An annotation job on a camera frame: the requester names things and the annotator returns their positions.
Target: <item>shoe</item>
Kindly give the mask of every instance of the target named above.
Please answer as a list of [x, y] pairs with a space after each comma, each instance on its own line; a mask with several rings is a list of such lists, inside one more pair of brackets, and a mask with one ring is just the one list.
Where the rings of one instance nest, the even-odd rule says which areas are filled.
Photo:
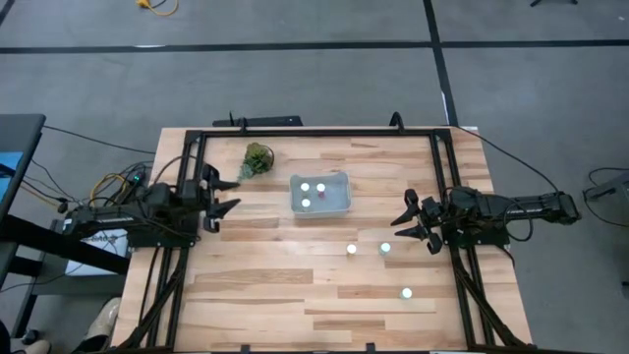
[[37, 340], [37, 342], [29, 345], [24, 350], [20, 352], [24, 352], [25, 354], [49, 354], [52, 345], [47, 340]]
[[118, 310], [120, 310], [120, 298], [109, 300], [100, 310], [96, 320], [89, 326], [85, 339], [90, 339], [97, 335], [111, 336], [114, 324], [116, 324], [116, 319], [118, 318]]

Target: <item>black metal frame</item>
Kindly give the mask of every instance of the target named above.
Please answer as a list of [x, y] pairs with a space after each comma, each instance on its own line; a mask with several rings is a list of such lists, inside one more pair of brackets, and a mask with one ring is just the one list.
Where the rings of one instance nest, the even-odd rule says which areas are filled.
[[[437, 187], [439, 191], [439, 197], [444, 195], [446, 191], [445, 175], [443, 172], [443, 166], [441, 162], [441, 152], [439, 150], [439, 142], [442, 142], [445, 146], [445, 152], [448, 159], [448, 167], [451, 173], [452, 182], [454, 186], [461, 185], [461, 178], [459, 175], [458, 165], [456, 162], [456, 156], [454, 151], [454, 145], [452, 142], [452, 136], [450, 129], [448, 128], [434, 128], [434, 129], [407, 129], [404, 126], [402, 118], [396, 112], [393, 114], [389, 123], [390, 128], [382, 129], [316, 129], [316, 128], [295, 128], [295, 129], [251, 129], [248, 128], [247, 119], [242, 119], [239, 129], [231, 130], [218, 130], [218, 131], [201, 131], [201, 130], [189, 130], [186, 132], [184, 146], [182, 150], [182, 163], [179, 168], [179, 175], [177, 178], [177, 186], [181, 187], [184, 180], [187, 178], [187, 171], [189, 167], [190, 156], [195, 156], [195, 168], [194, 177], [200, 177], [201, 168], [203, 164], [203, 157], [205, 148], [207, 146], [208, 139], [218, 138], [236, 138], [236, 137], [426, 137], [429, 139], [430, 149], [432, 153], [432, 160], [434, 164], [434, 172], [436, 176]], [[196, 145], [196, 154], [193, 154], [194, 145]], [[455, 284], [457, 290], [457, 297], [459, 301], [461, 319], [463, 322], [463, 330], [465, 334], [466, 344], [469, 351], [484, 351], [491, 353], [507, 353], [507, 352], [537, 352], [537, 353], [560, 353], [559, 351], [546, 351], [537, 349], [534, 345], [526, 344], [519, 340], [509, 328], [500, 320], [497, 313], [491, 308], [491, 305], [485, 298], [485, 292], [483, 288], [483, 280], [481, 277], [481, 269], [479, 265], [478, 256], [474, 246], [467, 249], [468, 263], [470, 267], [470, 275], [461, 259], [459, 249], [454, 246], [453, 242], [449, 242], [451, 237], [454, 237], [454, 230], [443, 229], [444, 242], [449, 245], [450, 258], [452, 261], [452, 267], [455, 275]], [[182, 249], [180, 254], [180, 260], [175, 268], [175, 272], [184, 274], [186, 271], [186, 263], [188, 259], [188, 249]], [[149, 310], [149, 314], [153, 315], [153, 319], [150, 322], [141, 321], [141, 329], [138, 333], [135, 333], [136, 343], [140, 343], [143, 333], [148, 331], [147, 348], [132, 349], [128, 345], [123, 346], [129, 352], [163, 352], [171, 353], [174, 349], [175, 336], [177, 331], [177, 321], [179, 318], [179, 311], [181, 307], [183, 283], [184, 278], [176, 279], [176, 283], [173, 282], [173, 277], [168, 281], [166, 280], [168, 274], [168, 268], [170, 267], [172, 249], [165, 250], [164, 257], [162, 259], [161, 271], [157, 283], [156, 295], [160, 295], [160, 298], [156, 296], [156, 302], [165, 303], [170, 294], [173, 294], [172, 307], [170, 309], [170, 320], [168, 324], [168, 331], [166, 333], [165, 346], [155, 346], [155, 338], [157, 335], [157, 327], [159, 323], [159, 312], [161, 309], [157, 309], [157, 315], [154, 314], [154, 304]], [[472, 314], [470, 312], [470, 305], [468, 302], [467, 294], [470, 294], [472, 298], [479, 305], [481, 311], [481, 321], [483, 325], [483, 333], [485, 336], [485, 344], [477, 344], [474, 334], [474, 326], [472, 323]], [[496, 346], [493, 334], [497, 333], [506, 347]], [[369, 348], [375, 351], [372, 344], [368, 345]], [[249, 352], [248, 346], [243, 345], [243, 350]], [[416, 351], [416, 353], [424, 353], [425, 351]]]

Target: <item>black chair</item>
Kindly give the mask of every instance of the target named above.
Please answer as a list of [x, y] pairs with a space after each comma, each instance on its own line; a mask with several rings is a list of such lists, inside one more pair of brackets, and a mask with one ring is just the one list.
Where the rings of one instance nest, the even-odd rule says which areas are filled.
[[[535, 6], [537, 6], [541, 2], [542, 2], [542, 0], [535, 0], [534, 2], [531, 3], [531, 7], [535, 7]], [[579, 1], [577, 1], [577, 0], [570, 0], [570, 2], [573, 5], [577, 5], [579, 3]]]

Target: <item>wooden tabletop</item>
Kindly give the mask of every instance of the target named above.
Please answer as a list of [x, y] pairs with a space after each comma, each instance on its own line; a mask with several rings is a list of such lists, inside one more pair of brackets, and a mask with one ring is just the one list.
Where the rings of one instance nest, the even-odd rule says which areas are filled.
[[[162, 131], [153, 177], [181, 154], [185, 131]], [[481, 142], [457, 130], [452, 135], [463, 185], [492, 192]], [[205, 161], [221, 179], [236, 180], [253, 141], [274, 150], [275, 164], [219, 196], [242, 199], [220, 233], [200, 231], [188, 262], [177, 351], [239, 350], [241, 344], [252, 350], [364, 350], [367, 342], [391, 350], [466, 347], [447, 249], [431, 256], [425, 242], [396, 237], [389, 226], [405, 210], [407, 188], [420, 199], [438, 195], [427, 138], [218, 138], [208, 140]], [[335, 171], [350, 175], [347, 215], [294, 218], [290, 176]], [[174, 164], [161, 180], [175, 183], [177, 172]], [[378, 253], [382, 242], [392, 246], [384, 257]], [[347, 256], [348, 244], [357, 245], [356, 255]], [[477, 250], [487, 299], [517, 336], [530, 341], [511, 261], [495, 247]], [[133, 254], [114, 345], [138, 323], [152, 254]], [[413, 290], [411, 299], [400, 299], [404, 287]], [[478, 309], [470, 302], [477, 341], [483, 342]], [[166, 309], [158, 343], [165, 341]]]

